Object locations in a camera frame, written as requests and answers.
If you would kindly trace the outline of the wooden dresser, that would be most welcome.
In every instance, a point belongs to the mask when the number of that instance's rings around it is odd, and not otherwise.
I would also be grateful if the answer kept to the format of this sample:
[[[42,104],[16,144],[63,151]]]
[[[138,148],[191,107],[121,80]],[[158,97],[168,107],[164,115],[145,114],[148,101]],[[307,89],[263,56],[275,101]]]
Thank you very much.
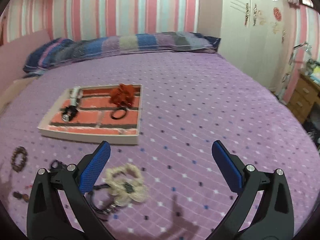
[[[319,105],[319,84],[299,71],[299,78],[287,108],[301,123],[307,120],[315,104]]]

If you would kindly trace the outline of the white tray with brick liner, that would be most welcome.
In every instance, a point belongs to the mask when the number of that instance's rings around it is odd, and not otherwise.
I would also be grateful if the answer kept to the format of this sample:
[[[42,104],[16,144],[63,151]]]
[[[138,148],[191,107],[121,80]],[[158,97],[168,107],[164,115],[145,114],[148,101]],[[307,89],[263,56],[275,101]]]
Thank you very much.
[[[138,145],[143,86],[133,85],[135,100],[127,115],[112,120],[116,105],[109,103],[117,85],[70,88],[59,96],[44,115],[38,130],[44,137],[99,144]]]

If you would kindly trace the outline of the white wardrobe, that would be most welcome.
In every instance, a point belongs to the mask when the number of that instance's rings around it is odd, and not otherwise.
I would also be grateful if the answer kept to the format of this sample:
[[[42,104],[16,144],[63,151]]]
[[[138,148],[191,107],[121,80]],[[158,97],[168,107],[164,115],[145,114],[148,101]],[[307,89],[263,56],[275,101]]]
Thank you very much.
[[[223,0],[219,53],[274,91],[284,52],[285,0]]]

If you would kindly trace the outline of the black plastic hair claw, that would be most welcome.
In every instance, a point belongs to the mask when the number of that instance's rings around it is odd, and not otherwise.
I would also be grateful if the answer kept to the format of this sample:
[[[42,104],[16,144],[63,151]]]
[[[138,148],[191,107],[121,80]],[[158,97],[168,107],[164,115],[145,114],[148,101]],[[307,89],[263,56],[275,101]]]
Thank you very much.
[[[67,168],[66,164],[55,159],[50,163],[49,171],[50,172],[59,172],[59,171],[64,170],[66,168]]]

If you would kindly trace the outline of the pink headboard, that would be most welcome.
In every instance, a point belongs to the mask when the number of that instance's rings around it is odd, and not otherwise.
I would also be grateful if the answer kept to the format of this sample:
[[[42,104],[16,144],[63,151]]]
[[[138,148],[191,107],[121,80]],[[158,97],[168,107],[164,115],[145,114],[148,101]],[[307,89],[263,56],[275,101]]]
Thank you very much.
[[[41,30],[18,38],[1,46],[0,90],[1,94],[18,79],[21,79],[27,57],[40,46],[51,41],[48,31]]]

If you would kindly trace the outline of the striped long pillow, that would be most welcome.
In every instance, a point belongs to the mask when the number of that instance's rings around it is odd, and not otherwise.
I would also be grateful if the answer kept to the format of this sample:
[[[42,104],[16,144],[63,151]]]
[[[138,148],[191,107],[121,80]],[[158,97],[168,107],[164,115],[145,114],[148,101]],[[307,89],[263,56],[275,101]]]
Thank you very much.
[[[216,53],[220,42],[218,37],[181,31],[110,36],[78,42],[57,38],[29,54],[23,71],[26,77],[41,76],[50,69],[66,64],[151,51]]]

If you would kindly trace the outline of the cream fabric scrunchie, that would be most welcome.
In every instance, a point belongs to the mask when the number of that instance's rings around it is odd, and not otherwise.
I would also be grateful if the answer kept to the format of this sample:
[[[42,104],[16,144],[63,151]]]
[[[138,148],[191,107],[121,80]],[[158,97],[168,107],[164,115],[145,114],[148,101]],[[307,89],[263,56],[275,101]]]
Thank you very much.
[[[105,183],[109,185],[108,192],[119,207],[126,207],[131,202],[145,202],[149,195],[140,169],[131,163],[108,168]]]

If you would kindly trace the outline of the thin black hair elastic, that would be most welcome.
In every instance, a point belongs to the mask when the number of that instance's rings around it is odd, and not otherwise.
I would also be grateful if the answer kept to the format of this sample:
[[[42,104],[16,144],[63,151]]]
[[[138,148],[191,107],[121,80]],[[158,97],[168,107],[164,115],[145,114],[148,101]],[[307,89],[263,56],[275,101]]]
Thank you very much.
[[[110,114],[112,120],[120,120],[127,115],[127,108],[126,107],[118,107],[113,110]]]

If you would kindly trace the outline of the purple patterned bedspread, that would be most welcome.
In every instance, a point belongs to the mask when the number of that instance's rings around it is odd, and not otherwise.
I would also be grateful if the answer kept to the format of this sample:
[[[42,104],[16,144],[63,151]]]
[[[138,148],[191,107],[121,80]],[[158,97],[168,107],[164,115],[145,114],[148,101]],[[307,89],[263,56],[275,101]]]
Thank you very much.
[[[143,86],[139,144],[113,146],[107,167],[138,166],[149,195],[108,219],[117,239],[205,239],[236,198],[212,158],[216,140],[259,171],[283,169],[295,229],[310,217],[319,155],[291,112],[219,55],[147,53],[52,69],[1,116],[1,202],[22,231],[28,205],[12,193],[29,194],[38,169],[52,160],[77,163],[95,150],[41,136],[41,119],[68,88],[119,83]]]

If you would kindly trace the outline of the red fabric scrunchie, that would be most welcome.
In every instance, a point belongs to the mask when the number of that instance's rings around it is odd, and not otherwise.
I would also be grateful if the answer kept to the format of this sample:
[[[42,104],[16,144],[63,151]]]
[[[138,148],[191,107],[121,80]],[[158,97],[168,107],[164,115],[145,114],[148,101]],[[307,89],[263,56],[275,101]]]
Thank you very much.
[[[110,92],[109,103],[117,107],[131,108],[135,100],[135,88],[133,85],[125,85],[121,83],[118,87]]]

